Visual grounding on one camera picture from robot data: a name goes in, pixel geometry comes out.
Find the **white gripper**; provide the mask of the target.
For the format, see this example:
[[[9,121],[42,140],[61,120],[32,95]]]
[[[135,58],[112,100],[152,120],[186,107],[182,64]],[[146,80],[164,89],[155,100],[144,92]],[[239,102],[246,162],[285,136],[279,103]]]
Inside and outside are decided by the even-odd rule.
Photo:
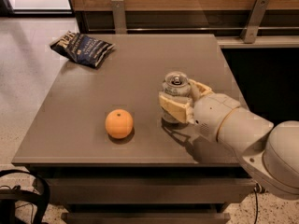
[[[224,120],[241,104],[226,94],[212,93],[210,87],[193,79],[189,84],[192,98],[160,91],[160,107],[178,122],[194,124],[195,130],[209,142],[216,142]]]

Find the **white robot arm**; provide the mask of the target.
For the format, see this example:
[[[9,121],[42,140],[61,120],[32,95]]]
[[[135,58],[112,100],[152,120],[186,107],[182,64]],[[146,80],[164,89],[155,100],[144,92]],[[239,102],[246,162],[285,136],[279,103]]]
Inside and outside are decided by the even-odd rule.
[[[299,198],[296,121],[276,126],[182,74],[164,79],[159,103],[166,120],[191,124],[201,137],[232,150],[241,167],[270,193]]]

